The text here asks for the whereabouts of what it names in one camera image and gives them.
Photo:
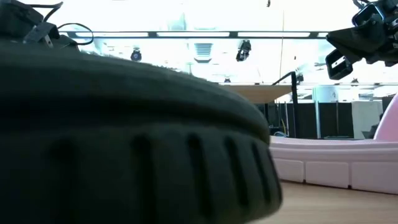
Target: wooden floor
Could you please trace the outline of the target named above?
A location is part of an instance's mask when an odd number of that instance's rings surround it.
[[[255,224],[398,224],[398,196],[283,183],[284,204]]]

